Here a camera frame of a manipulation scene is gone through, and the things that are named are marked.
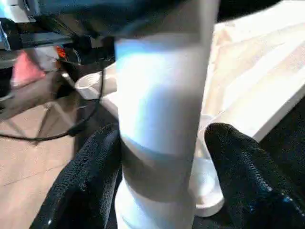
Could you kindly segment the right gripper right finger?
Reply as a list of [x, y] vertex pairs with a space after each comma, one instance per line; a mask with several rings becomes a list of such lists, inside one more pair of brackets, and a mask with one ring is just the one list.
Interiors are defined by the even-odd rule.
[[303, 229], [305, 197], [251, 137], [212, 123], [205, 143], [236, 229]]

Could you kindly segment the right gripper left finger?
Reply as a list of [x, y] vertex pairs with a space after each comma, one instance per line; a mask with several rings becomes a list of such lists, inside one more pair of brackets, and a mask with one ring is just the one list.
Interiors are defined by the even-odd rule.
[[119, 126], [96, 131], [58, 174], [31, 228], [106, 228], [121, 157]]

